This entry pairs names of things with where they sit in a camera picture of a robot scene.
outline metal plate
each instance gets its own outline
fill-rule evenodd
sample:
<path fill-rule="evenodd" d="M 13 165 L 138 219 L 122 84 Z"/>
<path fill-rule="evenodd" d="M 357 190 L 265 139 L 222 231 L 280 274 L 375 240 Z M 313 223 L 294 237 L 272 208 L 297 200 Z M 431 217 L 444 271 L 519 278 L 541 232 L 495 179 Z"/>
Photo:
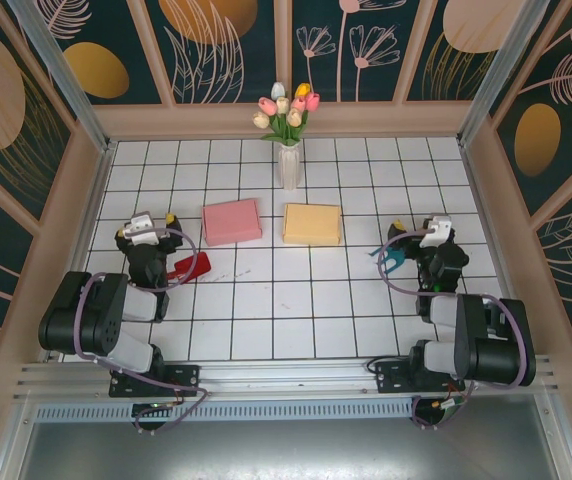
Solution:
<path fill-rule="evenodd" d="M 400 359 L 394 362 L 378 362 L 377 391 L 379 393 L 419 393 L 419 392 L 448 392 L 451 383 L 458 390 L 464 391 L 463 381 L 456 381 L 446 373 L 431 372 L 426 369 L 416 371 L 410 378 L 410 361 Z"/>
<path fill-rule="evenodd" d="M 198 365 L 166 365 L 164 367 L 164 381 L 176 383 L 183 387 L 199 386 Z M 197 392 L 182 392 L 184 397 L 194 397 Z M 140 382 L 123 373 L 111 372 L 108 396 L 112 398 L 150 398 L 174 397 L 170 388 L 157 387 L 149 383 Z"/>

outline vase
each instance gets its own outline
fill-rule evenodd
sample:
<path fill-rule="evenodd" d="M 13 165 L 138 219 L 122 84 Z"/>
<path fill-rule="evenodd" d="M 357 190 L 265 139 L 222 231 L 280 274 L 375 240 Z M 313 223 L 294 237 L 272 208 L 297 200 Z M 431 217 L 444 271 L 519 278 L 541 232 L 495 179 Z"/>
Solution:
<path fill-rule="evenodd" d="M 281 145 L 279 149 L 279 172 L 282 188 L 284 190 L 295 190 L 302 173 L 299 160 L 299 143 L 292 147 Z"/>

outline white tulip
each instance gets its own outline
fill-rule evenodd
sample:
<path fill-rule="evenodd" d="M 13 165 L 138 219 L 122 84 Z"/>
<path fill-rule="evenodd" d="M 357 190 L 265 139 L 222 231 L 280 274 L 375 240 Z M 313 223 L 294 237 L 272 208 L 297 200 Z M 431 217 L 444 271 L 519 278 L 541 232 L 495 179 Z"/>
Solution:
<path fill-rule="evenodd" d="M 253 115 L 253 123 L 257 128 L 266 128 L 270 123 L 270 118 L 264 112 L 256 112 Z"/>
<path fill-rule="evenodd" d="M 291 109 L 288 112 L 288 116 L 286 117 L 286 121 L 291 127 L 299 127 L 302 124 L 302 114 L 296 108 Z"/>
<path fill-rule="evenodd" d="M 277 103 L 277 113 L 288 113 L 290 101 L 286 97 L 279 97 L 275 103 Z"/>
<path fill-rule="evenodd" d="M 273 101 L 277 101 L 279 97 L 285 97 L 285 96 L 286 96 L 286 89 L 284 88 L 284 85 L 281 82 L 273 83 L 273 88 L 270 91 L 270 98 L 272 98 Z"/>

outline pink box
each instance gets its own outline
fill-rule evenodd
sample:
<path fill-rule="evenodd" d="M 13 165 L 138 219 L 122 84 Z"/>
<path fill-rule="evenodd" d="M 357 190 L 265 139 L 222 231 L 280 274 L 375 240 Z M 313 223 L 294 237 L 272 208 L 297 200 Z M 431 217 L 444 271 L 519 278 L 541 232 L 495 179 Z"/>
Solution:
<path fill-rule="evenodd" d="M 202 209 L 202 223 L 209 247 L 262 238 L 255 198 L 206 205 Z"/>

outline pink tulip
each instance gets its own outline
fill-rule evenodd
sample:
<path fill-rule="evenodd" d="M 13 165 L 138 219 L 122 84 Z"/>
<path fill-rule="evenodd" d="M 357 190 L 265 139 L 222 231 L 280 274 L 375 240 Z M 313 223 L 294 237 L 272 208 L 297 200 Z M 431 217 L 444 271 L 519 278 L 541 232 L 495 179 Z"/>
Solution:
<path fill-rule="evenodd" d="M 297 97 L 293 100 L 290 104 L 291 108 L 295 108 L 300 112 L 303 112 L 306 109 L 306 100 L 304 97 Z"/>
<path fill-rule="evenodd" d="M 319 93 L 310 92 L 306 95 L 306 110 L 314 112 L 319 108 Z"/>
<path fill-rule="evenodd" d="M 270 98 L 262 97 L 259 99 L 259 108 L 269 117 L 277 113 L 277 104 Z"/>

